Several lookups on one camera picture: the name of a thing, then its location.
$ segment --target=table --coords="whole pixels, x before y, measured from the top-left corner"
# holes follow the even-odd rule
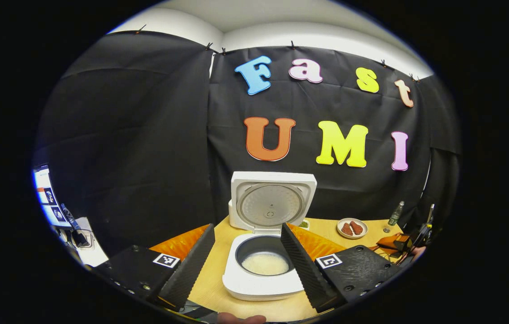
[[[309,230],[332,242],[346,248],[357,245],[367,247],[375,246],[383,237],[402,233],[399,226],[392,227],[390,233],[383,229],[388,220],[364,221],[368,226],[368,233],[362,238],[349,239],[341,236],[336,230],[337,220],[309,219]],[[304,291],[296,293],[287,299],[271,301],[245,301],[232,297],[222,283],[222,275],[226,267],[228,253],[232,241],[241,234],[252,233],[250,230],[238,229],[230,226],[228,217],[215,226],[216,242],[198,275],[196,283],[188,299],[203,307],[217,312],[229,312],[238,318],[247,318],[253,315],[264,315],[269,322],[287,322],[291,320],[304,320],[318,314],[310,305]]]

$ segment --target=orange letter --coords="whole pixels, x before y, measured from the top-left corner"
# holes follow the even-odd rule
[[[262,145],[264,127],[268,119],[262,117],[248,117],[244,120],[246,125],[246,150],[257,160],[278,161],[284,158],[290,150],[291,129],[296,122],[288,118],[277,118],[275,124],[279,127],[279,145],[273,150],[267,150]]]
[[[410,88],[406,86],[406,84],[404,84],[404,81],[403,80],[398,80],[396,82],[394,82],[394,84],[396,86],[398,86],[398,91],[400,91],[400,98],[402,99],[402,102],[407,106],[407,107],[414,107],[414,101],[410,100],[410,98],[408,98],[408,93],[410,92]]]

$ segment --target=colorful foam letter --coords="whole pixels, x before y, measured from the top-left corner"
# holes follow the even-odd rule
[[[410,92],[410,88],[408,86],[406,86],[406,84],[404,84],[404,81],[403,80],[397,80],[396,82],[394,82],[394,84],[396,86],[398,86],[398,91],[400,92],[400,98],[402,99],[402,102],[407,106],[407,107],[414,107],[414,101],[410,100],[410,98],[408,98],[408,93]]]
[[[321,121],[318,127],[322,129],[322,151],[316,158],[318,164],[333,164],[334,158],[331,154],[334,150],[338,164],[342,164],[350,152],[351,156],[347,160],[349,167],[364,168],[366,166],[366,160],[364,160],[364,146],[366,134],[368,134],[366,127],[354,125],[346,138],[334,121]]]
[[[392,169],[395,171],[406,171],[408,170],[408,164],[406,163],[406,140],[408,140],[408,135],[402,131],[393,131],[391,136],[394,138],[394,162],[392,163]]]
[[[372,92],[373,94],[378,91],[378,82],[376,82],[374,71],[359,67],[356,70],[356,76],[358,77],[356,82],[361,90]]]
[[[291,129],[296,122],[288,118],[277,118],[275,124],[279,127],[279,145],[273,150],[265,149],[262,145],[264,127],[268,119],[262,117],[248,117],[246,125],[246,151],[257,160],[278,161],[284,158],[290,150]]]
[[[263,55],[234,69],[234,72],[240,72],[246,80],[249,95],[258,94],[258,92],[270,88],[270,81],[263,80],[261,76],[270,78],[270,70],[265,64],[271,62],[269,57]]]
[[[298,80],[309,80],[312,83],[322,82],[322,76],[320,76],[320,65],[309,59],[296,59],[292,61],[292,65],[288,73],[295,79]]]

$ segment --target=blue letter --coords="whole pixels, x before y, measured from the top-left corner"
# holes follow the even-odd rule
[[[270,82],[264,81],[260,76],[270,78],[270,70],[264,64],[269,64],[271,62],[269,57],[263,55],[234,69],[234,72],[240,72],[246,80],[249,95],[258,94],[258,92],[270,88]],[[254,66],[259,64],[260,66],[258,69],[254,68]]]

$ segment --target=glass bottle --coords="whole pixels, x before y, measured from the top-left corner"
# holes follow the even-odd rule
[[[390,216],[390,219],[388,220],[388,225],[384,228],[385,233],[390,233],[390,227],[396,225],[396,222],[398,222],[398,219],[400,218],[400,215],[402,214],[402,207],[404,207],[404,201],[401,201],[398,204],[398,207],[392,212],[392,215]]]

